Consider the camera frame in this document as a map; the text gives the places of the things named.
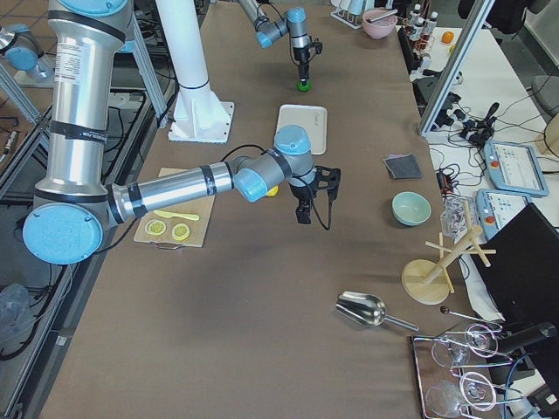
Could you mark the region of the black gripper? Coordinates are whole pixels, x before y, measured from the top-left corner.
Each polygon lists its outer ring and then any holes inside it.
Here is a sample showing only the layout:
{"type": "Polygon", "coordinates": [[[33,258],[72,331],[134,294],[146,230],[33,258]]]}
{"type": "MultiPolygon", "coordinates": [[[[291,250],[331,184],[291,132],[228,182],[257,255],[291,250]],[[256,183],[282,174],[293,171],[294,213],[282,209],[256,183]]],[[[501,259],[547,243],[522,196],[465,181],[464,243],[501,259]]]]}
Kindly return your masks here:
{"type": "Polygon", "coordinates": [[[319,191],[325,190],[332,203],[337,199],[342,172],[339,168],[314,166],[306,175],[294,175],[289,180],[290,189],[298,199],[295,214],[298,223],[310,224],[310,204],[319,191]]]}
{"type": "Polygon", "coordinates": [[[318,38],[292,38],[293,62],[298,66],[300,81],[308,80],[308,66],[306,65],[314,55],[322,53],[322,42],[318,38]]]}

